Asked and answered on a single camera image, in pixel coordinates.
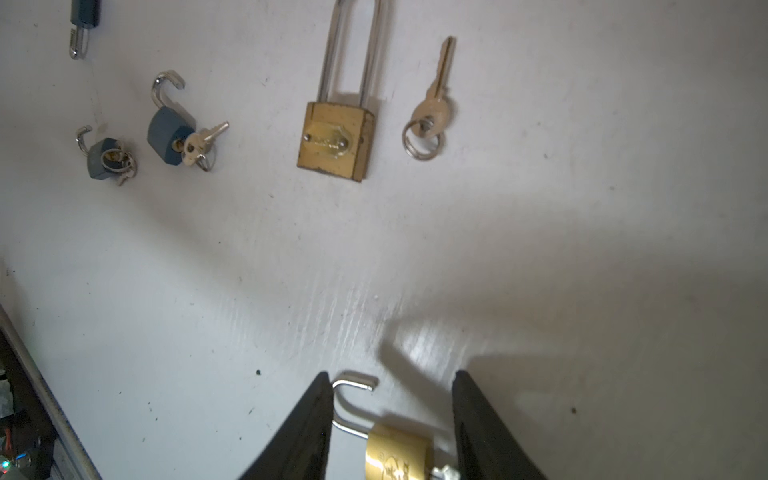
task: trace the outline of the white table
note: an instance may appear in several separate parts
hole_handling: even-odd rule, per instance
[[[336,92],[354,93],[357,2]],[[389,2],[361,183],[296,168],[332,2],[0,4],[0,302],[104,478],[236,478],[312,378],[451,450],[468,369],[551,480],[768,469],[765,2]],[[458,44],[431,162],[400,131]],[[154,76],[215,171],[146,142]],[[74,131],[138,176],[88,177]],[[334,432],[327,478],[362,478]]]

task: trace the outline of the open shackle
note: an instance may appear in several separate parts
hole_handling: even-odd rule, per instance
[[[341,32],[341,14],[344,8],[349,7],[350,0],[336,0],[333,6],[333,17],[328,32],[328,45],[326,57],[323,60],[323,73],[320,76],[320,87],[317,91],[317,102],[326,103],[331,88],[331,75],[333,65],[336,62],[336,47],[339,46],[339,33]],[[382,0],[374,0],[373,19],[371,20],[371,33],[368,38],[368,51],[366,52],[366,64],[362,70],[360,81],[360,100],[358,106],[365,108],[368,103],[368,90],[371,87],[373,70],[376,66],[376,52],[379,47],[379,33],[381,32]]]
[[[358,389],[368,390],[369,392],[372,392],[376,386],[378,385],[377,381],[375,381],[372,378],[356,375],[353,372],[346,372],[341,375],[339,375],[336,380],[333,380],[333,383],[331,386],[333,387],[333,395],[336,395],[336,389],[342,385],[349,385],[353,386]],[[333,408],[333,426],[338,428],[339,430],[342,430],[347,433],[351,433],[354,436],[360,437],[361,439],[368,439],[368,432],[370,429],[367,429],[363,426],[357,425],[356,423],[350,422],[349,420],[345,420],[339,416],[338,413],[336,413],[336,408]]]
[[[163,86],[163,83],[168,80],[171,84],[173,84],[174,87],[178,90],[184,89],[184,80],[174,71],[162,71],[161,73],[157,74],[157,77],[155,77],[154,81],[152,82],[152,101],[155,105],[157,105],[157,108],[162,107],[168,107],[171,110],[173,110],[173,107],[171,107],[169,104],[165,103],[165,100],[163,100],[163,97],[161,95],[161,87]]]
[[[85,135],[91,130],[93,130],[91,125],[85,125],[84,127],[80,127],[78,131],[74,133],[75,134],[74,141],[78,142],[78,147],[80,147],[80,151],[83,152],[83,155],[85,155],[85,157],[88,157],[88,147],[85,146],[83,135]]]

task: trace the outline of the key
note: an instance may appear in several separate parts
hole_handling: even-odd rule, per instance
[[[187,139],[184,141],[184,164],[200,165],[198,163],[199,161],[205,161],[205,155],[210,150],[210,146],[213,145],[216,137],[227,131],[229,127],[230,122],[225,121],[221,125],[213,127],[210,130],[204,128],[203,130],[196,131],[187,137]],[[200,165],[200,168],[203,170],[207,169],[204,165]]]
[[[432,119],[431,127],[426,122],[421,121],[413,126],[411,131],[421,138],[432,138],[441,134],[451,121],[451,105],[445,98],[445,81],[448,79],[455,44],[456,39],[454,37],[448,37],[442,43],[440,61],[437,65],[437,78],[427,90],[427,98],[416,107],[413,115],[411,115],[411,120],[427,117]]]

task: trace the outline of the brass key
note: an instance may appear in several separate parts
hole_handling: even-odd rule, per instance
[[[437,66],[437,78],[427,90],[427,98],[416,107],[413,115],[411,115],[411,120],[417,121],[412,127],[412,132],[421,138],[432,138],[441,134],[451,121],[451,105],[445,98],[445,81],[448,79],[455,44],[456,39],[454,37],[448,37],[442,43],[440,61]]]

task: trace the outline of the key blade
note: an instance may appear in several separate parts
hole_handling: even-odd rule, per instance
[[[200,136],[202,137],[204,144],[209,144],[216,140],[216,137],[227,131],[227,129],[230,127],[230,122],[225,121],[221,125],[217,125],[216,127],[213,127],[210,130],[203,130],[200,133]]]
[[[437,78],[427,90],[427,98],[439,98],[445,90],[445,81],[448,80],[448,71],[451,68],[453,49],[456,44],[455,37],[448,37],[440,48],[440,60],[437,64]]]

